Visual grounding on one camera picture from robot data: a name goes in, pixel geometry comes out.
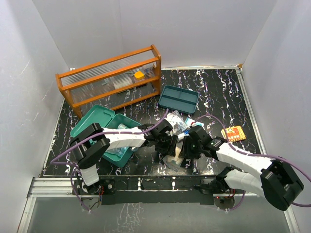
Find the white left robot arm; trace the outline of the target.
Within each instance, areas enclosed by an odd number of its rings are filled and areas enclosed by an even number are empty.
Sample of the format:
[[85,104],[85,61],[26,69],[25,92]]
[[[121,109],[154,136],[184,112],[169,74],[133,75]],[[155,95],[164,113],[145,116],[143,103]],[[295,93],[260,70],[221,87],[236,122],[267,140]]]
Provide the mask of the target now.
[[94,194],[100,189],[97,163],[100,158],[115,149],[152,147],[162,155],[175,155],[178,136],[167,120],[157,124],[143,124],[127,129],[103,128],[92,123],[75,136],[70,146],[81,172],[84,189]]

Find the blue cotton swab packet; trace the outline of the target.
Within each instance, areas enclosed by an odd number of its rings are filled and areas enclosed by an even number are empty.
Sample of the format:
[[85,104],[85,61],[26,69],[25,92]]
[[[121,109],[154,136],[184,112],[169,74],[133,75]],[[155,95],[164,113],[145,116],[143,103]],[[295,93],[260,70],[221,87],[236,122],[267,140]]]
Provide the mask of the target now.
[[128,150],[128,147],[113,148],[113,149],[107,150],[105,153],[108,153],[110,155],[115,155],[121,158],[124,156],[127,150]]

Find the clear bag cotton balls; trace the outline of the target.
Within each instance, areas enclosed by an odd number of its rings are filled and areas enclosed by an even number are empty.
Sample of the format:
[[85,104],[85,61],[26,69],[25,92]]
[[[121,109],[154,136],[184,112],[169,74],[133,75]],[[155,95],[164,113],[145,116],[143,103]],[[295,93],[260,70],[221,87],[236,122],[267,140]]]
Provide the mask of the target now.
[[182,146],[183,142],[177,142],[176,146],[173,147],[170,143],[166,143],[164,146],[164,154],[162,161],[164,164],[173,171],[177,172],[181,164],[184,160],[184,157],[182,156]]

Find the white green-labelled bottle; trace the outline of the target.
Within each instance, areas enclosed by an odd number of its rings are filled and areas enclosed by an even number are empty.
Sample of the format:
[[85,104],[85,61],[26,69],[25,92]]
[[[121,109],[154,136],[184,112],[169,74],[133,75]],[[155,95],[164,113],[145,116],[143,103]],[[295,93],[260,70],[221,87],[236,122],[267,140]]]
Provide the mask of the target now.
[[125,129],[128,129],[128,128],[129,128],[129,127],[126,126],[126,125],[123,124],[123,123],[119,124],[118,127],[117,127],[117,129],[119,129],[119,130],[125,130]]

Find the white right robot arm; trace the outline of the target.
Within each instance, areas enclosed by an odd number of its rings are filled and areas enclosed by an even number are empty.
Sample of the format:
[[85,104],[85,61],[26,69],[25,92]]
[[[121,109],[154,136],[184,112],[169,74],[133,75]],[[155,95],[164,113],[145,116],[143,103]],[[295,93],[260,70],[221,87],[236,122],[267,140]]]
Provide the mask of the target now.
[[303,191],[304,185],[294,169],[281,158],[268,158],[233,146],[224,138],[212,138],[200,125],[183,137],[185,158],[202,154],[230,166],[220,172],[212,185],[221,192],[239,189],[265,197],[275,208],[285,211]]

